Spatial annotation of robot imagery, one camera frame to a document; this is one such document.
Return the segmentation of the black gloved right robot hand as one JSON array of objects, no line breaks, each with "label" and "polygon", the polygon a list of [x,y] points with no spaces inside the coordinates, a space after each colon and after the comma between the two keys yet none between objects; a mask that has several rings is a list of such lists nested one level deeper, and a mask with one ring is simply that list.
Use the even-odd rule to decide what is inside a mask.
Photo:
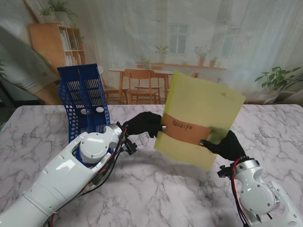
[{"label": "black gloved right robot hand", "polygon": [[201,140],[200,145],[207,148],[214,154],[218,154],[224,159],[236,161],[241,157],[245,157],[245,151],[239,143],[236,135],[231,130],[228,131],[226,137],[219,144],[213,144],[207,140]]}]

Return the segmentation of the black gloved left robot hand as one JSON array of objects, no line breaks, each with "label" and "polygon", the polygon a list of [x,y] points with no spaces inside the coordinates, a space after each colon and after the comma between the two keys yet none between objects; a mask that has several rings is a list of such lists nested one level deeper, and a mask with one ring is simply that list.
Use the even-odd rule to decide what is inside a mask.
[{"label": "black gloved left robot hand", "polygon": [[161,116],[152,112],[139,113],[126,121],[122,127],[126,128],[126,133],[129,136],[147,132],[150,138],[156,138],[158,132],[167,129],[165,125],[161,124]]}]

